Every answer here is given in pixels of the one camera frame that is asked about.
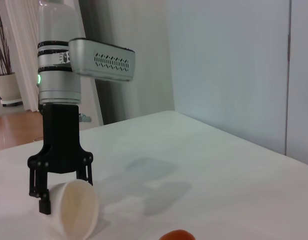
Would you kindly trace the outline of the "white curtain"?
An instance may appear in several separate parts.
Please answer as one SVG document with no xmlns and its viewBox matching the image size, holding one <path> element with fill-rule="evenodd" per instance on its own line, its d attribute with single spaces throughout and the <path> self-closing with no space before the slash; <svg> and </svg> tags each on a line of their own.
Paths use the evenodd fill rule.
<svg viewBox="0 0 308 240">
<path fill-rule="evenodd" d="M 39 0 L 4 1 L 18 55 L 24 106 L 37 112 Z"/>
</svg>

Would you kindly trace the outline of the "white paper cup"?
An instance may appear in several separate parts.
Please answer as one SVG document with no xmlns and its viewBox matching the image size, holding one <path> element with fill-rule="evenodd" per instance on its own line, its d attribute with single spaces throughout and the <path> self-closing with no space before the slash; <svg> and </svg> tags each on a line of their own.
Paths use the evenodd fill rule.
<svg viewBox="0 0 308 240">
<path fill-rule="evenodd" d="M 92 185 L 73 180 L 53 186 L 49 192 L 49 226 L 60 240 L 87 240 L 99 216 L 99 200 Z"/>
</svg>

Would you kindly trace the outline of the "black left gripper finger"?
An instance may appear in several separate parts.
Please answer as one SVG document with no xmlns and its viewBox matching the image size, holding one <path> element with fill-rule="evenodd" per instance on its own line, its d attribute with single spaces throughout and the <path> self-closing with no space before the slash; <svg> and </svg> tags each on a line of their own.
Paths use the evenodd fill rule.
<svg viewBox="0 0 308 240">
<path fill-rule="evenodd" d="M 29 169 L 29 195 L 40 198 L 39 212 L 45 215 L 51 214 L 51 201 L 48 189 L 48 172 L 44 168 Z"/>
<path fill-rule="evenodd" d="M 92 164 L 87 163 L 76 170 L 76 179 L 83 180 L 93 186 Z"/>
</svg>

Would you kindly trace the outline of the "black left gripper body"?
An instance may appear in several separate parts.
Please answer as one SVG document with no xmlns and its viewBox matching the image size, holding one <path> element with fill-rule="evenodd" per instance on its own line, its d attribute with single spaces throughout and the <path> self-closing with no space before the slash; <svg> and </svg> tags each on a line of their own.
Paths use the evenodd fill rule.
<svg viewBox="0 0 308 240">
<path fill-rule="evenodd" d="M 27 160 L 30 174 L 50 172 L 92 173 L 93 154 L 80 144 L 79 107 L 71 104 L 42 106 L 43 147 Z"/>
</svg>

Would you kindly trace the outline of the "small orange ball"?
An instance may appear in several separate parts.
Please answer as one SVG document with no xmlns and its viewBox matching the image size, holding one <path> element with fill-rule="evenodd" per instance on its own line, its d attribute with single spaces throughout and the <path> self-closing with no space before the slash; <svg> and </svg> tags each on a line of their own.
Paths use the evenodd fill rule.
<svg viewBox="0 0 308 240">
<path fill-rule="evenodd" d="M 159 237 L 158 240 L 197 240 L 191 229 L 185 226 L 173 228 Z"/>
</svg>

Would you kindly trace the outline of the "white pot saucer stand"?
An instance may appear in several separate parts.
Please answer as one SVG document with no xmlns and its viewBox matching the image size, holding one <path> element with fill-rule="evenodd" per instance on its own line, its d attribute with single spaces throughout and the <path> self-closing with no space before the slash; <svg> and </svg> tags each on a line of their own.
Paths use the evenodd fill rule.
<svg viewBox="0 0 308 240">
<path fill-rule="evenodd" d="M 19 99 L 14 99 L 14 100 L 0 100 L 0 103 L 3 107 L 15 107 L 19 105 L 23 105 L 23 101 L 21 98 Z"/>
</svg>

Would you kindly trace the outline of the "bare twig plant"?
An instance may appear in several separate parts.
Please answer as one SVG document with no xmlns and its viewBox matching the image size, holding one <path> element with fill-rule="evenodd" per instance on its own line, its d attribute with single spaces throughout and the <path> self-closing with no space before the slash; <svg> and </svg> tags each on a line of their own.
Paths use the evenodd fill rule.
<svg viewBox="0 0 308 240">
<path fill-rule="evenodd" d="M 0 76 L 11 75 L 12 73 L 10 49 L 0 14 Z"/>
</svg>

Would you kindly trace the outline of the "cream plant pot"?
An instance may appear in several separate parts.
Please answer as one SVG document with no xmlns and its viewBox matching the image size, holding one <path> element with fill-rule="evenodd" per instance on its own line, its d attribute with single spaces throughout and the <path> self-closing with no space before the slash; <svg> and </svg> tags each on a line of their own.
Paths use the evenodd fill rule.
<svg viewBox="0 0 308 240">
<path fill-rule="evenodd" d="M 21 99 L 16 74 L 0 75 L 0 97 L 3 101 Z"/>
</svg>

